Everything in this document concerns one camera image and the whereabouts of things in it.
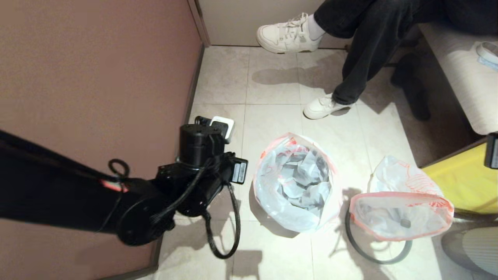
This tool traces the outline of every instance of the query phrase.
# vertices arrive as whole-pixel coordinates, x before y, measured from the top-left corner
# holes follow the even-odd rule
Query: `trash bag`
[[[288,133],[261,154],[254,195],[282,227],[315,232],[339,214],[342,189],[337,168],[311,139]]]
[[[412,240],[448,230],[454,207],[422,170],[385,157],[369,182],[369,192],[351,199],[351,218],[383,241]]]

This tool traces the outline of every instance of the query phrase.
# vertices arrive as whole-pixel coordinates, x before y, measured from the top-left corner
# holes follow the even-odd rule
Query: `tile floor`
[[[256,47],[207,48],[191,120],[197,115],[234,119],[235,134],[226,150],[249,160],[248,174],[254,174],[260,153],[276,137],[286,132],[311,137],[328,151],[347,178],[346,198],[365,192],[372,170],[385,155],[416,163],[414,148],[410,148],[405,131],[407,124],[413,135],[419,135],[422,129],[410,119],[408,104],[400,90],[389,83],[392,68],[382,69],[346,114],[315,121],[305,118],[304,104],[331,93],[340,82],[345,58],[343,50],[275,55]],[[435,159],[428,142],[422,141],[414,147],[417,154],[423,155],[419,161],[429,163]],[[144,279],[472,280],[474,277],[444,255],[438,238],[417,239],[403,262],[379,266],[362,259],[348,245],[341,219],[317,233],[296,234],[267,217],[255,201],[251,180],[235,188],[242,220],[236,254],[228,260],[215,258],[206,242],[204,221],[178,215],[176,228],[164,235],[159,270]],[[227,191],[215,199],[210,212],[216,242],[219,248],[229,250],[235,230]],[[355,226],[353,231],[363,249],[378,258],[390,258],[401,250],[400,243],[376,242]]]

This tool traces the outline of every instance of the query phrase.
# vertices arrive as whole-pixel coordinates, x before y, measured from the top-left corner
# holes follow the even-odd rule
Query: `white sneaker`
[[[304,115],[312,120],[321,119],[340,109],[351,108],[352,105],[341,105],[332,99],[332,94],[317,98],[304,107]]]
[[[267,51],[273,53],[291,53],[316,51],[322,37],[311,40],[308,29],[308,14],[272,25],[263,25],[257,30],[256,39]]]

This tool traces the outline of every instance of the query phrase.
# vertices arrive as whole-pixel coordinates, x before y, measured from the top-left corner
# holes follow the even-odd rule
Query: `yellow object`
[[[455,208],[498,213],[498,170],[484,166],[486,144],[424,168]]]

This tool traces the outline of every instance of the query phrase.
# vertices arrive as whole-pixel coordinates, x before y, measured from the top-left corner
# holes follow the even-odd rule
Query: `brown wall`
[[[107,172],[174,159],[201,42],[187,0],[0,2],[0,129]],[[0,279],[95,279],[152,245],[0,220]]]

